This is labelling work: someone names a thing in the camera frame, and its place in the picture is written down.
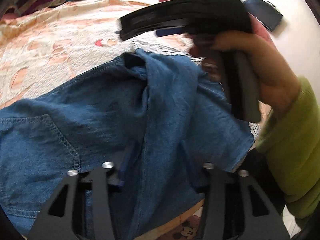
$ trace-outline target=green sweater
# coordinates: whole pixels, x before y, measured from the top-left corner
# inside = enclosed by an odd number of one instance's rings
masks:
[[[277,120],[273,112],[257,140],[269,169],[296,219],[310,216],[320,200],[320,111],[306,78],[291,109]]]

